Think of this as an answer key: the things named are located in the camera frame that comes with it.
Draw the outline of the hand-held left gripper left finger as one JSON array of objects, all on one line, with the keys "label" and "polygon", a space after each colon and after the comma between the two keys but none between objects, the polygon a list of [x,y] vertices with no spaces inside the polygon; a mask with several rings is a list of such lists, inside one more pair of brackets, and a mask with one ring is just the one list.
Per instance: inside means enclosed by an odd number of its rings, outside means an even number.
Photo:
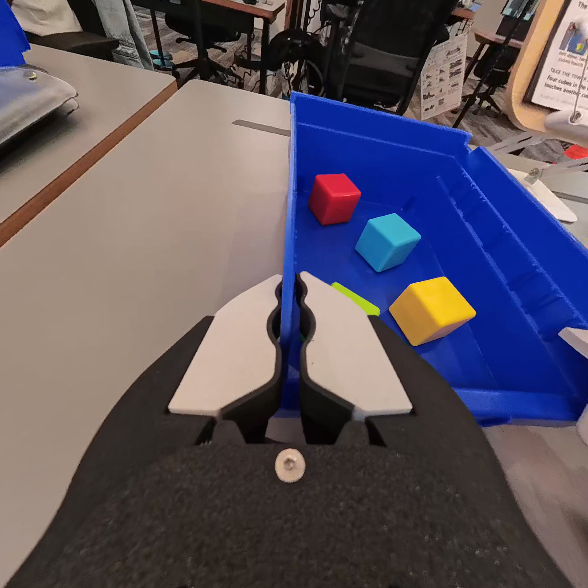
[{"label": "hand-held left gripper left finger", "polygon": [[220,417],[223,409],[269,383],[277,371],[268,321],[278,308],[275,274],[242,292],[214,315],[168,404],[172,414]]}]

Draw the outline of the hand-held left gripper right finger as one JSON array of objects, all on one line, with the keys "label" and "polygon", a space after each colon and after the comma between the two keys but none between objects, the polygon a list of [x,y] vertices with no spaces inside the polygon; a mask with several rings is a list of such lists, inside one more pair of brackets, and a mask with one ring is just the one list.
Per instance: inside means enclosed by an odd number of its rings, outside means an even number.
[{"label": "hand-held left gripper right finger", "polygon": [[356,302],[307,271],[300,283],[300,385],[326,400],[327,417],[334,406],[342,420],[406,415],[412,402],[380,342],[371,319]]}]

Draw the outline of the green cube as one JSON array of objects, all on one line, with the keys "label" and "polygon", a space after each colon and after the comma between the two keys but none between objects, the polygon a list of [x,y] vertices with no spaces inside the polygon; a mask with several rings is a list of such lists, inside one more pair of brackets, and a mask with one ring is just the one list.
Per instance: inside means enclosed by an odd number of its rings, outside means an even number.
[{"label": "green cube", "polygon": [[349,290],[347,287],[343,286],[338,282],[333,282],[331,287],[349,298],[355,304],[357,304],[368,316],[380,316],[380,309],[377,305],[371,303],[370,301],[366,300],[365,298],[361,297],[360,295],[356,294],[352,290]]}]

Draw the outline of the yellow cube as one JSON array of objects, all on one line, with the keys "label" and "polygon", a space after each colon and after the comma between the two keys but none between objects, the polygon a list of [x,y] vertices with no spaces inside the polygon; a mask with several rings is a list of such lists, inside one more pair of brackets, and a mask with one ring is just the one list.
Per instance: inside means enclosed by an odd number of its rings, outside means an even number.
[{"label": "yellow cube", "polygon": [[476,311],[445,276],[408,285],[389,312],[416,347],[440,339],[476,316]]}]

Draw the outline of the blue plastic bin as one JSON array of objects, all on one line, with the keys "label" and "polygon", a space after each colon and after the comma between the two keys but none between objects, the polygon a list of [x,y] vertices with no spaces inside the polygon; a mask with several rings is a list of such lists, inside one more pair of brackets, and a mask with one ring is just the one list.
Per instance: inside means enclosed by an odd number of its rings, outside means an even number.
[{"label": "blue plastic bin", "polygon": [[24,53],[31,50],[26,34],[7,1],[1,1],[1,68],[25,63]]},{"label": "blue plastic bin", "polygon": [[[478,423],[574,422],[587,405],[587,359],[559,337],[587,329],[587,249],[464,130],[304,93],[290,99],[291,147],[282,307],[287,409],[299,407],[302,338],[295,274],[341,283],[380,309],[414,282],[447,277],[476,311],[415,348]],[[346,224],[308,208],[316,175],[344,173],[362,195]],[[375,272],[355,251],[367,221],[396,213],[422,239]]]}]

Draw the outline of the cyan cube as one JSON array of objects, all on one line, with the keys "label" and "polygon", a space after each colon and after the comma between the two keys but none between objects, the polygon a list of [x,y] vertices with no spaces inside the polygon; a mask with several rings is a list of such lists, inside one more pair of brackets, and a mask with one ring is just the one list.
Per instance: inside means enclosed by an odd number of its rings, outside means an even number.
[{"label": "cyan cube", "polygon": [[367,221],[355,251],[377,273],[401,265],[422,239],[421,234],[396,213]]}]

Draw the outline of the red cube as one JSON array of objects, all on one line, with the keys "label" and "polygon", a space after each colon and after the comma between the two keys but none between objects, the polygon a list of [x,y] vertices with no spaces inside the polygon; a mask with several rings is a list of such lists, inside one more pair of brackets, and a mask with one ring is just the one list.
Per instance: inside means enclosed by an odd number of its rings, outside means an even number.
[{"label": "red cube", "polygon": [[308,208],[322,226],[348,223],[361,198],[360,189],[344,173],[316,175]]}]

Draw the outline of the grey desk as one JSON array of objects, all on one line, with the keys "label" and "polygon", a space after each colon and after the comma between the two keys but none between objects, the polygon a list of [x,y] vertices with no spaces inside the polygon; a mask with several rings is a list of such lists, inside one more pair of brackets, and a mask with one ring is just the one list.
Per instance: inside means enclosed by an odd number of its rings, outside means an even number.
[{"label": "grey desk", "polygon": [[[290,105],[237,94],[187,86],[1,248],[6,587],[572,587],[483,424],[379,317],[410,413],[327,417],[300,362],[282,406]],[[170,413],[215,313],[275,274],[279,371]]]}]

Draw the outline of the grey tape strip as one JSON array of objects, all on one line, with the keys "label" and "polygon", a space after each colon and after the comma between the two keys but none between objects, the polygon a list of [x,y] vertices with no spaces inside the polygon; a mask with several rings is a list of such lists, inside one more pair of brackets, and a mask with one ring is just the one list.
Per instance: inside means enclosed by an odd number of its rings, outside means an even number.
[{"label": "grey tape strip", "polygon": [[273,135],[290,137],[290,129],[282,129],[271,125],[265,125],[262,123],[237,119],[232,122],[232,125],[239,126],[242,128],[259,130],[261,132],[266,132]]}]

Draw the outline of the printed instruction sheet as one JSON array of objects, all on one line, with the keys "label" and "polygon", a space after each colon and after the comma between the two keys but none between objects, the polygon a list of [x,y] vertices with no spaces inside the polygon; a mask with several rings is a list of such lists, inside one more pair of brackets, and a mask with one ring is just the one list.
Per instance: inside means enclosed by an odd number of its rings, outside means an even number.
[{"label": "printed instruction sheet", "polygon": [[530,103],[587,111],[587,1],[564,1],[533,77]]}]

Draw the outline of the printed poster board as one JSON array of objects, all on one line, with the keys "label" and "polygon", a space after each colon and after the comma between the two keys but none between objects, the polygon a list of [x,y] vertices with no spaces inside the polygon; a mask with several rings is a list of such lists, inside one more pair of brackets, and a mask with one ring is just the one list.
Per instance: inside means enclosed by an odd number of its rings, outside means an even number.
[{"label": "printed poster board", "polygon": [[421,120],[457,108],[466,68],[467,34],[434,45],[420,74]]}]

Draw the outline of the grey table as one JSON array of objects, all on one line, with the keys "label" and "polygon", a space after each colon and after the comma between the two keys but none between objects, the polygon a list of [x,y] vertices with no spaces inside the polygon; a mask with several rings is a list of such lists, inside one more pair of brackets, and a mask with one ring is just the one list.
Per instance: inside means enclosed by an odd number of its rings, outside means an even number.
[{"label": "grey table", "polygon": [[1,147],[6,244],[177,91],[169,75],[32,45],[27,65],[69,83],[69,103]]}]

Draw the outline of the black office chair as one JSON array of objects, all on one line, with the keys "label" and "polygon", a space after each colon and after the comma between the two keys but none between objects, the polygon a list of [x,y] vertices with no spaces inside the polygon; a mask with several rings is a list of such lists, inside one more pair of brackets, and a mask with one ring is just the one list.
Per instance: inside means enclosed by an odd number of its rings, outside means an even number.
[{"label": "black office chair", "polygon": [[325,1],[324,97],[404,115],[458,1]]}]

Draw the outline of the blue denim jacket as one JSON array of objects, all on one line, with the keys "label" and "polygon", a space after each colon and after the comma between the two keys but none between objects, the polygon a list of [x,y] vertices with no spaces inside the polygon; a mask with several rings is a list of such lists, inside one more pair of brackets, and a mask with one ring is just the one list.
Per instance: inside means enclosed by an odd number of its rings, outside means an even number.
[{"label": "blue denim jacket", "polygon": [[154,71],[132,1],[92,1],[108,39],[118,41],[114,62]]}]

